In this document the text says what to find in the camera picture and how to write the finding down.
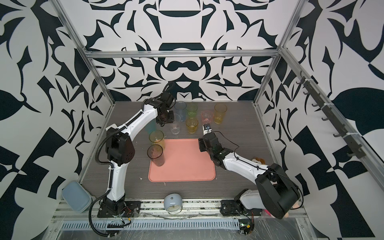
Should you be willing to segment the light green tall glass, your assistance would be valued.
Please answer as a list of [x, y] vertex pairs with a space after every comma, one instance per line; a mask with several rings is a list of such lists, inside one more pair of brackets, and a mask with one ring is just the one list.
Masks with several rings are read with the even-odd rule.
[[159, 145], [165, 149], [165, 135], [160, 130], [152, 131], [149, 135], [149, 140], [152, 143], [152, 145]]

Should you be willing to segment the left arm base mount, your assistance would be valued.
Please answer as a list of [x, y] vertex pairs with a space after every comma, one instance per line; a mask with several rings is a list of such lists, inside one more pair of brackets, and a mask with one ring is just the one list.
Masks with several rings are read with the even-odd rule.
[[130, 218], [140, 213], [141, 201], [112, 201], [103, 198], [100, 202], [98, 218], [123, 217]]

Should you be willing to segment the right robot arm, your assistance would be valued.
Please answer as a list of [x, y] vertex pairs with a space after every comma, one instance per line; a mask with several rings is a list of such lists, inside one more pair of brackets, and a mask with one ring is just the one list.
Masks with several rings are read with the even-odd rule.
[[207, 152], [217, 167], [234, 172], [257, 186], [257, 190], [246, 190], [239, 196], [240, 205], [247, 210], [264, 209], [273, 217], [282, 219], [294, 209], [301, 198], [300, 188], [287, 176], [278, 164], [270, 166], [245, 159], [235, 150], [224, 148], [215, 131], [199, 138], [199, 149]]

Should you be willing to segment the pink plastic tray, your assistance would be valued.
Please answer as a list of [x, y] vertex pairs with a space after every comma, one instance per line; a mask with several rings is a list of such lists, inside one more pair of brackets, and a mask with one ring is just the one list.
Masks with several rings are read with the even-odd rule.
[[154, 183], [212, 181], [216, 178], [213, 161], [201, 152], [198, 139], [165, 140], [165, 163], [150, 163], [148, 179]]

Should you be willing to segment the smoky grey tall glass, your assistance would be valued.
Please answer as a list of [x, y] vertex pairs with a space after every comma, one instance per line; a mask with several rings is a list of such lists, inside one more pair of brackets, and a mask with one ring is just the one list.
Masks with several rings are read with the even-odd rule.
[[165, 163], [164, 149], [160, 145], [151, 145], [147, 150], [147, 156], [153, 164], [161, 167]]

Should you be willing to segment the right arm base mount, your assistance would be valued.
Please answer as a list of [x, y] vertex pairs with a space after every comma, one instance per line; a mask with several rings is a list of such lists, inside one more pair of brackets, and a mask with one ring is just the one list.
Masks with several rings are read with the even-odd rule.
[[221, 200], [220, 213], [225, 217], [245, 215], [246, 217], [251, 217], [252, 214], [255, 216], [260, 216], [263, 209], [246, 209], [240, 201], [240, 196], [248, 191], [249, 189], [244, 189], [238, 195], [235, 196], [233, 200]]

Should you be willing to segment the clear tall glass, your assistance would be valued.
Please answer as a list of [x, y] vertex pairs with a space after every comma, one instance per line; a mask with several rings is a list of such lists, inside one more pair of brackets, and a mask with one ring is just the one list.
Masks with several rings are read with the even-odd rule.
[[174, 114], [174, 121], [170, 124], [170, 130], [173, 135], [178, 135], [181, 130], [181, 117], [178, 114]]

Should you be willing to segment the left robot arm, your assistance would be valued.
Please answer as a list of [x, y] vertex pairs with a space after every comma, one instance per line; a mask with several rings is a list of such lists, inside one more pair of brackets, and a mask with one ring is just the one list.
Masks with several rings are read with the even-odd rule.
[[173, 123], [175, 101], [172, 94], [163, 92], [144, 100], [141, 109], [122, 125], [107, 129], [107, 135], [95, 153], [96, 163], [108, 165], [110, 170], [106, 199], [116, 203], [125, 198], [126, 172], [136, 153], [133, 140], [152, 120], [160, 126]]

